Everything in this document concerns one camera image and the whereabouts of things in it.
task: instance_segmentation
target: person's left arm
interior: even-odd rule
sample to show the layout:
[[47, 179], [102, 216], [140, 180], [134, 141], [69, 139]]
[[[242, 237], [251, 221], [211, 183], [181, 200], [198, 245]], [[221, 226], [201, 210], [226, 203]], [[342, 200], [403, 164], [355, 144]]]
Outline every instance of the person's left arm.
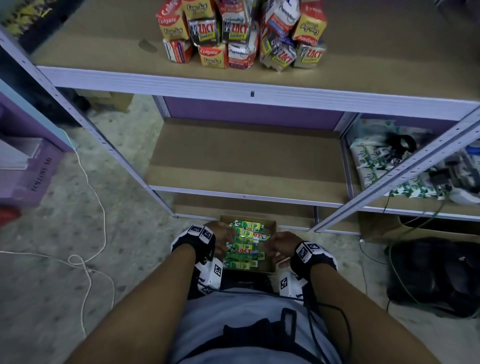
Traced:
[[[227, 224], [206, 224], [216, 252], [236, 234]], [[162, 363], [170, 349], [192, 279], [196, 250], [178, 246], [130, 292], [70, 355], [66, 364]]]

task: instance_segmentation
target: gray shirt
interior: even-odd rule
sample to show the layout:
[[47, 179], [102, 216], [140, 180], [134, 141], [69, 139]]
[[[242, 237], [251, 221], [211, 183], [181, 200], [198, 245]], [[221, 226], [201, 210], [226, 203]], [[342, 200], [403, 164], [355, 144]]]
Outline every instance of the gray shirt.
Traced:
[[[234, 328], [245, 327], [262, 318], [268, 318], [270, 322], [279, 321], [282, 309], [285, 307], [297, 311], [295, 342], [320, 358], [310, 332], [307, 310], [301, 303], [281, 297], [214, 292], [188, 301], [185, 305], [185, 311], [173, 341], [170, 362], [177, 363], [198, 346], [221, 336], [224, 325]], [[324, 334], [327, 329], [323, 320], [313, 315], [318, 323], [317, 325], [313, 322], [313, 330], [323, 352], [331, 364], [341, 364], [338, 353]], [[258, 347], [213, 349], [182, 361], [182, 364], [200, 363], [278, 364], [307, 363], [307, 361], [291, 353]]]

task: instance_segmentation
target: wristband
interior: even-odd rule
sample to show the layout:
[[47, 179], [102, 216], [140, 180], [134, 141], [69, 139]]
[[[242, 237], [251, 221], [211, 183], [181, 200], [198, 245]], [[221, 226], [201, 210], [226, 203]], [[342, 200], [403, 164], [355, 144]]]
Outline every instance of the wristband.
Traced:
[[290, 267], [294, 273], [310, 281], [310, 270], [315, 264], [328, 264], [338, 270], [335, 257], [321, 245], [311, 242], [298, 244], [290, 261]]
[[170, 249], [173, 252], [183, 244], [189, 244], [195, 250], [195, 263], [206, 263], [207, 260], [212, 261], [215, 252], [215, 235], [208, 227], [191, 225], [175, 238]]

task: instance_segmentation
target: hand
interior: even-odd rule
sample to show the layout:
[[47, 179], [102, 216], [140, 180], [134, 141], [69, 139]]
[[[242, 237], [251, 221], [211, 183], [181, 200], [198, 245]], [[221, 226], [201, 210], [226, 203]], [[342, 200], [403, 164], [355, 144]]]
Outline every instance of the hand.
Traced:
[[272, 235], [265, 242], [265, 252], [272, 257], [274, 264], [281, 262], [278, 267], [285, 268], [290, 265], [290, 258], [295, 254], [295, 248], [303, 241], [300, 237], [289, 231], [282, 231]]
[[221, 221], [210, 221], [205, 224], [215, 235], [215, 256], [222, 257], [229, 249], [227, 242], [234, 243], [237, 231], [230, 227], [230, 225]]

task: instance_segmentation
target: concrete floor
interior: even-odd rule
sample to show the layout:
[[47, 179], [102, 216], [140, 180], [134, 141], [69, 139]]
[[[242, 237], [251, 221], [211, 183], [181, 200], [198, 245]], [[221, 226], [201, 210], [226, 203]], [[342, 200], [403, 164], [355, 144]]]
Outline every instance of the concrete floor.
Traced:
[[[135, 96], [129, 114], [107, 112], [92, 117], [100, 130], [142, 175], [162, 120], [151, 97]], [[116, 301], [143, 280], [168, 254], [172, 238], [192, 223], [171, 218], [162, 207], [85, 130], [68, 131], [79, 147], [91, 184], [107, 212], [108, 244], [89, 266], [115, 281]], [[316, 240], [337, 258], [340, 273], [385, 307], [385, 266], [365, 257], [358, 238], [295, 232]], [[75, 155], [65, 156], [42, 204], [0, 229], [0, 250], [37, 252], [66, 260], [89, 258], [103, 241], [102, 214], [85, 183]], [[382, 247], [364, 251], [384, 261]], [[88, 288], [85, 273], [47, 258], [0, 254], [0, 357], [2, 363], [62, 363], [82, 340], [80, 308]], [[93, 274], [85, 306], [91, 331], [108, 312], [110, 282]], [[477, 363], [480, 322], [438, 318], [390, 305], [393, 317], [420, 338], [445, 364]]]

